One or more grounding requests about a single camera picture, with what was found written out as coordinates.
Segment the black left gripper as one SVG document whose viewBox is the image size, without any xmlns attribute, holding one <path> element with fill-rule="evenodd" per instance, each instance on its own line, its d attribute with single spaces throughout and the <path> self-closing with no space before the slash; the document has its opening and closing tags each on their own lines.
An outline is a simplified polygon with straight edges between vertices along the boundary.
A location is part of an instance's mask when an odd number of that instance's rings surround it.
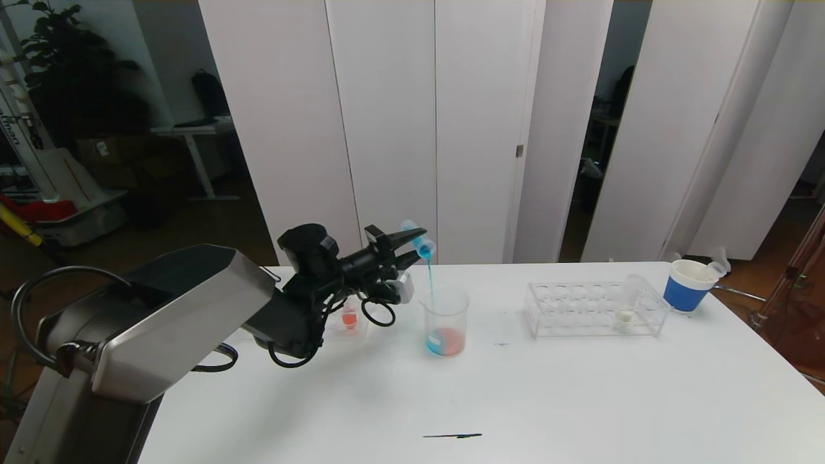
<svg viewBox="0 0 825 464">
<path fill-rule="evenodd" d="M 418 252 L 428 251 L 427 230 L 424 228 L 407 228 L 387 235 L 378 226 L 369 224 L 364 232 L 367 246 L 342 258 L 345 279 L 381 277 L 385 266 L 394 265 L 397 270 L 404 271 L 422 259 Z M 415 251 L 396 256 L 395 251 L 404 246 L 412 246 Z"/>
</svg>

